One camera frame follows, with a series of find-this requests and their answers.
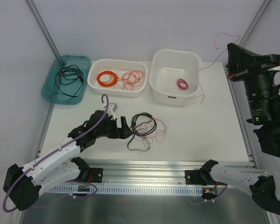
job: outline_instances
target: white plastic basket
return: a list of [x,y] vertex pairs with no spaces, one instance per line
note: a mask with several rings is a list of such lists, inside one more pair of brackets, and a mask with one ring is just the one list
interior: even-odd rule
[[[144,73],[144,77],[140,80],[140,85],[134,87],[131,90],[123,90],[121,86],[123,86],[122,81],[118,81],[118,84],[112,87],[103,87],[101,86],[98,81],[97,77],[99,73],[102,71],[112,71],[118,75],[118,77],[122,77],[126,71],[141,71]],[[108,76],[101,77],[101,81],[107,81],[109,78]],[[117,95],[117,96],[127,96],[127,97],[136,97],[140,95],[141,91],[144,89],[147,81],[147,67],[140,63],[140,62],[130,62],[130,61],[121,61],[121,60],[111,60],[111,59],[101,59],[96,61],[88,74],[87,82],[96,92],[99,93],[106,93],[110,95]]]
[[[161,49],[154,54],[149,83],[153,88],[154,99],[170,105],[188,105],[200,102],[202,75],[201,58],[195,53]],[[187,81],[187,90],[178,88],[176,81],[182,78]]]

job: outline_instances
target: wall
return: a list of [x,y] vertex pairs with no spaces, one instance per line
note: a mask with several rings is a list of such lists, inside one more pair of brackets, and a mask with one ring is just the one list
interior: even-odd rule
[[[263,0],[35,0],[61,55],[151,61],[162,48],[213,61],[243,35]],[[227,54],[219,61],[225,61]]]
[[33,159],[49,104],[41,89],[53,54],[24,0],[0,0],[0,224],[9,166]]
[[[257,25],[245,48],[259,54],[280,54],[280,0],[272,1],[269,9]],[[243,83],[236,83],[237,93],[245,119],[250,118],[248,103],[245,96]],[[259,168],[270,169],[266,160],[263,158],[258,139],[252,132],[256,127],[246,124],[252,148],[256,153]]]

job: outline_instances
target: table surface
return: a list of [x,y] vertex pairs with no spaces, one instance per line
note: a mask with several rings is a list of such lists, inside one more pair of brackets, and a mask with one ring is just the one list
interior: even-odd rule
[[[148,71],[151,62],[143,62]],[[202,71],[202,104],[175,107],[157,103],[147,81],[140,96],[127,98],[109,96],[116,103],[116,116],[126,116],[128,125],[132,117],[148,112],[169,123],[166,138],[156,142],[146,152],[129,151],[127,140],[100,138],[95,145],[80,154],[88,160],[124,161],[249,161],[238,118],[231,98],[222,63],[214,63]],[[68,133],[81,125],[96,111],[102,110],[101,94],[87,86],[83,100],[77,105],[55,105],[41,155],[58,145]],[[137,142],[135,147],[143,147]]]

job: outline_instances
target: coiled black cable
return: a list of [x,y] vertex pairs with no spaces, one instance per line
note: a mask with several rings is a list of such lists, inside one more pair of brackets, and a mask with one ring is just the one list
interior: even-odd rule
[[[60,86],[70,85],[77,80],[81,81],[81,85],[77,89],[77,91],[75,92],[74,95],[67,94],[60,89]],[[51,98],[55,94],[61,94],[61,95],[69,96],[70,98],[68,100],[71,100],[75,97],[78,97],[78,96],[76,96],[76,94],[78,93],[78,91],[82,87],[83,82],[84,82],[84,74],[79,69],[79,67],[77,65],[73,64],[73,65],[70,65],[68,67],[61,68],[59,70],[59,72],[57,72],[56,77],[55,77],[55,84],[56,84],[57,88],[59,89],[59,91],[55,92],[55,93],[52,93]]]
[[[137,120],[139,117],[148,117],[150,118],[149,121],[147,122],[141,122],[139,124],[137,124]],[[151,121],[154,122],[153,126],[151,128],[149,128],[146,132],[142,132],[141,130],[143,130],[143,128],[141,128],[141,125],[143,124],[147,124],[147,123],[150,123]],[[132,118],[132,123],[131,123],[131,127],[130,127],[131,131],[133,132],[133,137],[132,139],[128,142],[127,144],[127,148],[128,150],[131,150],[131,151],[142,151],[142,152],[146,152],[150,149],[150,143],[148,142],[147,140],[147,136],[149,134],[152,134],[156,129],[157,129],[157,122],[155,121],[154,117],[147,113],[147,112],[143,112],[143,113],[139,113],[139,114],[136,114],[135,116],[133,116]],[[141,150],[141,149],[130,149],[129,145],[130,143],[134,140],[135,136],[139,136],[140,138],[143,138],[144,140],[146,140],[146,142],[149,144],[149,148],[147,150]]]

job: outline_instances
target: plastic bin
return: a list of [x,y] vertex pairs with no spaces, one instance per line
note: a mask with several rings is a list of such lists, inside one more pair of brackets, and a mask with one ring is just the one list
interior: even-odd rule
[[[139,86],[135,87],[133,90],[123,90],[122,81],[118,81],[117,85],[112,87],[103,87],[101,86],[98,81],[97,77],[99,73],[102,71],[112,71],[118,75],[118,77],[122,77],[124,73],[127,71],[141,71],[144,73],[144,77],[140,80]],[[140,62],[130,62],[130,61],[122,61],[122,60],[111,60],[111,59],[101,59],[96,61],[92,68],[89,71],[88,75],[88,85],[90,85],[96,92],[99,93],[106,93],[110,95],[117,95],[117,96],[126,96],[126,97],[136,97],[140,95],[141,91],[144,89],[147,82],[147,67]]]
[[[191,98],[201,96],[201,58],[195,53],[170,49],[158,50],[153,57],[149,75],[149,83],[153,88],[154,99],[160,103],[169,105],[188,105],[199,100]],[[183,78],[189,87],[181,90],[176,83]]]
[[[64,77],[59,80],[59,77],[56,77],[57,72],[61,68],[76,65],[83,72],[83,83],[77,79],[71,84],[68,85],[60,85],[60,81],[63,84],[71,82],[70,80],[64,79]],[[50,72],[47,76],[47,79],[42,88],[42,97],[54,104],[64,104],[64,105],[74,105],[81,102],[85,88],[86,88],[86,80],[91,67],[91,61],[89,58],[85,56],[69,56],[65,55],[58,59],[56,59],[50,69]],[[76,75],[67,76],[67,79],[75,78]],[[76,96],[74,98],[64,95],[62,92]]]

